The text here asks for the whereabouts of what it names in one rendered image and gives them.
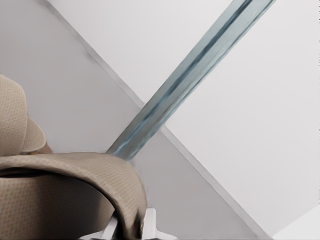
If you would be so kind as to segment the silver frame post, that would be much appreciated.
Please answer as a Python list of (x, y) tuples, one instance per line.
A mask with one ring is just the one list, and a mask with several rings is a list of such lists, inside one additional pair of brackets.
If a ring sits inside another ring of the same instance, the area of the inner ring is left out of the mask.
[(276, 0), (232, 0), (106, 151), (130, 161)]

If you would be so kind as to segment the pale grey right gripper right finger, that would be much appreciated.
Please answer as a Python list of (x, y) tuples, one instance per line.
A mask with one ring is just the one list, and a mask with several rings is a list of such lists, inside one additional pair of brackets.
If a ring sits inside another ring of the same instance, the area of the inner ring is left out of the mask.
[(156, 227), (156, 210), (154, 208), (147, 208), (145, 211), (142, 240), (158, 239), (159, 233)]

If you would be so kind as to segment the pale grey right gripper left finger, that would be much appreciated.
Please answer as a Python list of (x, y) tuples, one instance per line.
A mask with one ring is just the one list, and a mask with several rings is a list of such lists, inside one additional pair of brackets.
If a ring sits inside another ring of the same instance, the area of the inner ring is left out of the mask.
[(117, 219), (116, 216), (112, 216), (110, 218), (107, 226), (102, 231), (100, 239), (102, 239), (102, 240), (112, 240), (114, 235), (115, 235), (117, 226), (118, 226), (118, 219)]

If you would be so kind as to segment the beige mesh fabric shoe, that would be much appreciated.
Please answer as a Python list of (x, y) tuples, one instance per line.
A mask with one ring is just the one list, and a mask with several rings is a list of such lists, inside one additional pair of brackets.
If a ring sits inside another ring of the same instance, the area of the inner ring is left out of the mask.
[(51, 153), (23, 88), (0, 74), (0, 240), (75, 240), (116, 217), (114, 237), (140, 239), (147, 199), (135, 169), (97, 152)]

